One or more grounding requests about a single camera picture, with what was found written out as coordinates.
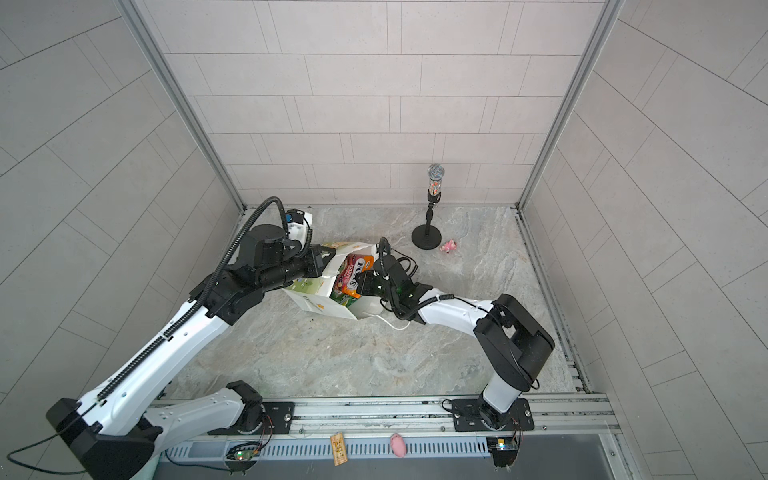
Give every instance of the round black base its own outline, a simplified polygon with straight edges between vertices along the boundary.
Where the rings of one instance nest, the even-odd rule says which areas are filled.
[[[442,234],[434,225],[429,226],[429,236],[426,235],[427,226],[419,225],[411,233],[411,241],[422,250],[432,250],[442,242]]]

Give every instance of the white cable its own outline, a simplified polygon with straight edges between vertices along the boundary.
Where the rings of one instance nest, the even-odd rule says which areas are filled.
[[[379,317],[380,319],[384,320],[384,322],[385,322],[387,325],[391,326],[393,329],[395,329],[395,330],[398,330],[398,331],[401,331],[401,330],[405,330],[405,329],[407,329],[409,326],[411,326],[411,323],[410,323],[410,322],[408,322],[408,325],[406,325],[406,326],[402,327],[401,329],[399,329],[399,328],[397,328],[396,326],[392,325],[392,324],[391,324],[391,323],[390,323],[390,322],[389,322],[389,321],[388,321],[386,318],[384,318],[384,317],[383,317],[383,316],[381,316],[381,315],[376,315],[376,314],[374,314],[374,315],[371,315],[371,316],[377,316],[377,317]]]

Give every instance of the black cable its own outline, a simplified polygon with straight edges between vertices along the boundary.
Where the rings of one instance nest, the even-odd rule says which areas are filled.
[[[208,300],[208,296],[213,291],[214,287],[219,281],[219,278],[221,277],[221,272],[224,270],[224,268],[229,264],[230,260],[232,260],[232,256],[235,253],[235,250],[237,250],[237,247],[240,245],[240,241],[242,241],[243,237],[245,237],[245,234],[248,233],[250,228],[253,226],[254,223],[256,223],[256,220],[261,216],[262,213],[266,210],[266,208],[271,205],[276,204],[278,210],[280,211],[280,219],[283,223],[283,230],[285,231],[285,238],[288,237],[288,221],[286,220],[286,214],[285,209],[283,208],[283,202],[280,201],[280,198],[277,197],[269,197],[264,202],[259,205],[256,210],[248,217],[248,220],[243,225],[243,227],[240,229],[239,232],[237,232],[237,235],[235,236],[234,240],[232,241],[232,244],[227,249],[227,252],[224,254],[224,256],[221,258],[221,261],[217,265],[214,272],[211,274],[211,276],[208,278],[208,281],[205,284],[205,288],[203,289],[203,292],[200,294],[200,296],[197,298],[197,301],[195,301],[195,304],[187,310],[187,312],[181,316],[178,320],[176,320],[173,325],[169,326],[161,336],[157,337],[155,340],[152,341],[149,345],[147,345],[146,348],[141,350],[136,357],[131,360],[131,362],[107,384],[99,393],[96,395],[96,398],[99,400],[106,399],[112,392],[115,391],[115,389],[123,382],[123,380],[128,377],[131,372],[133,372],[154,350],[156,350],[160,345],[163,344],[163,342],[168,341],[176,332],[178,329],[181,328],[182,325],[184,325],[191,317],[194,315],[200,307]]]
[[[20,449],[16,449],[13,452],[8,453],[5,456],[5,458],[8,459],[8,461],[10,463],[15,463],[16,465],[19,465],[21,467],[29,468],[30,470],[35,470],[36,472],[49,473],[51,475],[82,475],[84,473],[88,473],[88,470],[81,470],[79,472],[55,472],[53,470],[46,470],[45,468],[38,468],[38,467],[35,467],[33,465],[29,465],[29,464],[26,464],[24,462],[20,462],[19,460],[14,460],[13,458],[11,458],[11,455],[13,455],[15,453],[23,452],[24,450],[29,450],[32,447],[36,447],[36,446],[40,445],[41,443],[46,443],[48,440],[55,439],[56,437],[58,437],[59,435],[64,433],[64,431],[66,431],[69,427],[73,426],[74,423],[77,422],[79,419],[82,419],[84,416],[86,416],[88,414],[88,412],[90,412],[96,405],[97,404],[94,403],[93,405],[88,407],[88,410],[86,410],[85,412],[78,413],[77,418],[73,419],[71,422],[69,422],[67,424],[67,426],[65,426],[63,429],[59,430],[58,432],[56,432],[54,435],[51,435],[48,438],[42,439],[41,441],[35,442],[35,443],[31,444],[31,445],[27,445],[25,447],[21,447]]]
[[[200,465],[200,464],[197,464],[197,463],[193,463],[191,465],[185,465],[184,463],[176,463],[176,462],[173,461],[173,459],[170,457],[170,455],[168,455],[168,450],[167,449],[163,450],[163,453],[165,454],[165,458],[167,458],[170,463],[173,463],[177,467],[200,467],[200,468],[207,468],[209,470],[216,470],[218,472],[229,472],[229,473],[233,472],[233,470],[229,470],[228,468],[209,467],[208,465]]]

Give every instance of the small pink figurine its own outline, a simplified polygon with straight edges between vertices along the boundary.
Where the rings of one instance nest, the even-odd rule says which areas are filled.
[[[451,250],[456,250],[456,242],[453,240],[448,240],[447,242],[445,242],[445,245],[440,247],[440,250],[446,253],[451,253]]]

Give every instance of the mounting plate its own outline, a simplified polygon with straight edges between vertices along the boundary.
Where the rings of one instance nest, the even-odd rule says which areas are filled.
[[[451,405],[459,407],[459,409],[467,410],[467,409],[477,409],[477,399],[473,400],[467,400],[467,399],[451,399]],[[531,407],[528,404],[528,400],[523,398],[518,398],[515,400],[515,403],[512,403],[511,409],[511,415],[512,418],[517,420],[518,423],[520,423],[521,429],[523,432],[529,432],[534,429],[533,424],[533,415],[526,415],[526,412],[531,411]],[[487,428],[483,422],[480,420],[475,419],[467,419],[466,417],[458,417],[453,416],[453,426],[456,429],[457,432],[494,432],[495,430],[491,430]],[[498,430],[498,432],[510,432],[512,430],[517,429],[514,423],[508,423],[503,429]]]

